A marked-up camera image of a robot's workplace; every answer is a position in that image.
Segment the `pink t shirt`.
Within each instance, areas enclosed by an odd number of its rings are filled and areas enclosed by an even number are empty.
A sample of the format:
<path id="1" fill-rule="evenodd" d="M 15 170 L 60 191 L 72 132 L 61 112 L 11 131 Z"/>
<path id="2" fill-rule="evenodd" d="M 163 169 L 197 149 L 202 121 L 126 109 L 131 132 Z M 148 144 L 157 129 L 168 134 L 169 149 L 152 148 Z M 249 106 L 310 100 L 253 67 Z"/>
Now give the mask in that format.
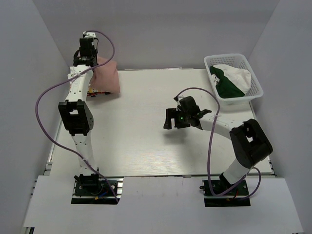
<path id="1" fill-rule="evenodd" d="M 117 62 L 112 60 L 101 67 L 95 68 L 90 80 L 90 87 L 103 92 L 120 93 Z"/>

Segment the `white printed t shirt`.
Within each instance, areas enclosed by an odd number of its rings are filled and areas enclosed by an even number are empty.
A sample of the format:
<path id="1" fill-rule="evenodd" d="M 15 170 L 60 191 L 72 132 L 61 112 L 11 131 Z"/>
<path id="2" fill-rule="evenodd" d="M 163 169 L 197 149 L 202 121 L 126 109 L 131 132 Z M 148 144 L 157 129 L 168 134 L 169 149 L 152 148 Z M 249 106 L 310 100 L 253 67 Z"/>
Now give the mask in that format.
<path id="1" fill-rule="evenodd" d="M 94 84 L 89 84 L 88 86 L 88 90 L 87 90 L 87 96 L 88 97 L 96 97 L 98 95 L 110 95 L 111 92 L 106 92 L 106 91 L 103 91 L 101 89 L 97 89 L 97 87 L 94 85 Z"/>

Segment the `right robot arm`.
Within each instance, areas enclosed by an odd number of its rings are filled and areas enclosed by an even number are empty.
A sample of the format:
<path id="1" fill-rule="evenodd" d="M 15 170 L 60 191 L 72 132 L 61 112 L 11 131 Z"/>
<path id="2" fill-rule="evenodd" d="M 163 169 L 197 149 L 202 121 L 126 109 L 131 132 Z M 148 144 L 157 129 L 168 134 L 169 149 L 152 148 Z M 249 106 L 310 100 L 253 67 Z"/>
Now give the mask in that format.
<path id="1" fill-rule="evenodd" d="M 255 119 L 237 121 L 212 114 L 211 110 L 200 109 L 193 97 L 177 101 L 175 108 L 166 109 L 163 128 L 195 127 L 216 133 L 232 143 L 235 159 L 220 175 L 222 185 L 230 188 L 239 182 L 256 164 L 273 152 L 273 147 L 263 129 Z"/>

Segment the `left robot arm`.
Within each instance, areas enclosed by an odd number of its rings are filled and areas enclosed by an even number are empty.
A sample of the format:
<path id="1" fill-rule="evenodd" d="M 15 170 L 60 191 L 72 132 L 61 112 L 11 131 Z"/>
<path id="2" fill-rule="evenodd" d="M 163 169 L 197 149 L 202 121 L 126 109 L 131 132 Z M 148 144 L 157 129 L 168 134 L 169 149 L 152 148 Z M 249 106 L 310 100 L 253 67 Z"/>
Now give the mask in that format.
<path id="1" fill-rule="evenodd" d="M 81 155 L 79 159 L 80 173 L 76 176 L 81 182 L 90 183 L 98 176 L 88 166 L 98 169 L 92 150 L 91 130 L 94 126 L 93 115 L 86 104 L 89 83 L 93 76 L 90 70 L 84 70 L 98 64 L 97 40 L 95 33 L 84 33 L 79 39 L 79 50 L 74 54 L 74 63 L 70 67 L 68 78 L 78 77 L 70 82 L 69 93 L 64 102 L 58 104 L 58 110 L 65 129 L 71 135 L 76 151 Z"/>

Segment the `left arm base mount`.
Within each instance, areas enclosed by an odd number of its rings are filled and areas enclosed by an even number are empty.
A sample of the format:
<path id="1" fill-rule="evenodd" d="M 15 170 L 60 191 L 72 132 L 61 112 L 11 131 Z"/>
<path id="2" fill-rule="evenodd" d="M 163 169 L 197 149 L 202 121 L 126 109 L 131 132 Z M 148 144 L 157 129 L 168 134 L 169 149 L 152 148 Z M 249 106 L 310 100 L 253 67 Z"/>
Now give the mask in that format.
<path id="1" fill-rule="evenodd" d="M 117 205 L 122 193 L 123 178 L 105 179 L 97 174 L 74 176 L 71 204 Z"/>

